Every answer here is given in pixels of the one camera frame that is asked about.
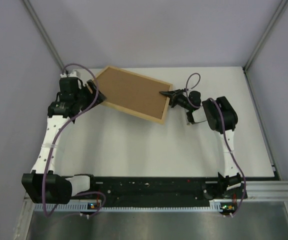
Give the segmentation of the wooden picture frame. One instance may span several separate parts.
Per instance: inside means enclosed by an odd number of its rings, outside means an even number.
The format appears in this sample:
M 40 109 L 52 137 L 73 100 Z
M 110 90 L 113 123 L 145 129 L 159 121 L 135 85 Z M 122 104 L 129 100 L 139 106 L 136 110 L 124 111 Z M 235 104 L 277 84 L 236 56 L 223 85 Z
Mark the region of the wooden picture frame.
M 102 105 L 163 125 L 170 99 L 160 92 L 173 90 L 169 82 L 115 66 L 106 66 L 96 74 Z

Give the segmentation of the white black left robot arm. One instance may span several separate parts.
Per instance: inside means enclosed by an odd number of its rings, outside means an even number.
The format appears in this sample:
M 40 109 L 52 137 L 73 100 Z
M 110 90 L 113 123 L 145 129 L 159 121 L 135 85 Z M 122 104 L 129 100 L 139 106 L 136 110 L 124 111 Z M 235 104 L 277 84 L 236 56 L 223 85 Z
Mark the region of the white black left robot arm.
M 34 203 L 67 204 L 79 193 L 89 199 L 97 194 L 92 174 L 62 176 L 58 171 L 76 118 L 105 100 L 92 80 L 83 83 L 76 76 L 60 78 L 59 92 L 47 109 L 47 127 L 38 158 L 21 178 Z

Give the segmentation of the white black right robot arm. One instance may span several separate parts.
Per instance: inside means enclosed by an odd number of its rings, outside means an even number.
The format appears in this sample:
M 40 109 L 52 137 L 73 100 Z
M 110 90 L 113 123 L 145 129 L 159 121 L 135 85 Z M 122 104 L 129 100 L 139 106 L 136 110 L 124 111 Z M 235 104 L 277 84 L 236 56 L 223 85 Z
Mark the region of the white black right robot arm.
M 201 93 L 186 88 L 160 91 L 169 98 L 169 106 L 180 106 L 186 110 L 188 124 L 196 125 L 207 122 L 215 133 L 219 153 L 216 187 L 205 186 L 203 194 L 207 199 L 229 198 L 235 194 L 245 180 L 245 174 L 234 156 L 234 135 L 238 123 L 238 115 L 225 96 L 217 99 L 201 99 Z

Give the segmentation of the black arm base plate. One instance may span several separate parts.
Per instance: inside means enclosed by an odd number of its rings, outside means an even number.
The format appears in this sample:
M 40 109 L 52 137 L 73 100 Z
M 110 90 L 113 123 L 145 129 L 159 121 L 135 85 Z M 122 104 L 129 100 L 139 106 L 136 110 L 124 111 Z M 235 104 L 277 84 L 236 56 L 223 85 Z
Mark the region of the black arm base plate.
M 246 190 L 242 185 L 230 197 L 208 199 L 203 189 L 214 188 L 217 185 L 215 177 L 94 177 L 89 190 L 73 196 L 74 200 L 102 200 L 104 205 L 110 203 L 139 203 L 143 201 L 157 201 L 178 203 L 180 201 L 232 201 L 246 197 Z

